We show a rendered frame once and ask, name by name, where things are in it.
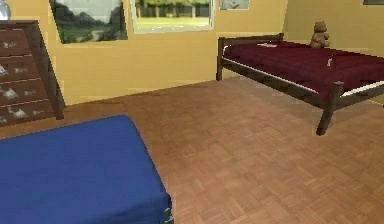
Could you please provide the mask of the dark red bed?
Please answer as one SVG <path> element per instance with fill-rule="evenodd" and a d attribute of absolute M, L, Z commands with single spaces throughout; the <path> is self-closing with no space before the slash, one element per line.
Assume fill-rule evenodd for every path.
<path fill-rule="evenodd" d="M 224 69 L 322 109 L 319 136 L 326 133 L 335 111 L 384 94 L 383 57 L 314 49 L 285 41 L 281 33 L 220 37 L 217 80 Z"/>

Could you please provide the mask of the blue bed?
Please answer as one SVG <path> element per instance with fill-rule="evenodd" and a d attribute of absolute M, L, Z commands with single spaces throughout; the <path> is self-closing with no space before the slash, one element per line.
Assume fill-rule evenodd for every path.
<path fill-rule="evenodd" d="M 107 117 L 0 140 L 0 224 L 174 224 L 135 123 Z"/>

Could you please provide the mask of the white framed window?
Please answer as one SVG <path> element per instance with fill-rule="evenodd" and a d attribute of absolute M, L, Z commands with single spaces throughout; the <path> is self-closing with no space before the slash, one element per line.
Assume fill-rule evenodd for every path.
<path fill-rule="evenodd" d="M 137 34 L 214 28 L 215 0 L 130 0 L 130 7 Z"/>

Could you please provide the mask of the small pale framed picture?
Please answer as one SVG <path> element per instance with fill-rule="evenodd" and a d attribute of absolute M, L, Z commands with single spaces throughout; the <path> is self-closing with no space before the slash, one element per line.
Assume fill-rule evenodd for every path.
<path fill-rule="evenodd" d="M 249 0 L 220 0 L 221 10 L 248 10 Z"/>

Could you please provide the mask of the brown teddy bear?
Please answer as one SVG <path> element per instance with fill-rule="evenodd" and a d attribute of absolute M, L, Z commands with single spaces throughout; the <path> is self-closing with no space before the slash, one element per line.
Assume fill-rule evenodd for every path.
<path fill-rule="evenodd" d="M 330 46 L 329 34 L 324 21 L 318 21 L 314 24 L 314 33 L 309 44 L 311 48 L 326 48 Z"/>

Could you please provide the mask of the brown chest of drawers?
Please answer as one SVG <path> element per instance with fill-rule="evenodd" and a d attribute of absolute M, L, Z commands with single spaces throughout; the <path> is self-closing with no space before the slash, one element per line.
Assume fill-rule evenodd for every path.
<path fill-rule="evenodd" d="M 0 21 L 0 127 L 61 120 L 65 107 L 38 21 Z"/>

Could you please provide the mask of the landscape framed picture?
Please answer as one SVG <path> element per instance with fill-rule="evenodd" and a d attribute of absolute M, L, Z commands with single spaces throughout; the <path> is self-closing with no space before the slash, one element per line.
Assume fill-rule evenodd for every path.
<path fill-rule="evenodd" d="M 49 0 L 62 44 L 127 40 L 122 0 Z"/>

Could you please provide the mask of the pale glass vase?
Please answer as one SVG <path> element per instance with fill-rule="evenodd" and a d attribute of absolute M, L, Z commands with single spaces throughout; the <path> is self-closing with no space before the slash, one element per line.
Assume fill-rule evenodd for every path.
<path fill-rule="evenodd" d="M 0 0 L 0 20 L 5 21 L 11 18 L 11 9 L 6 0 Z"/>

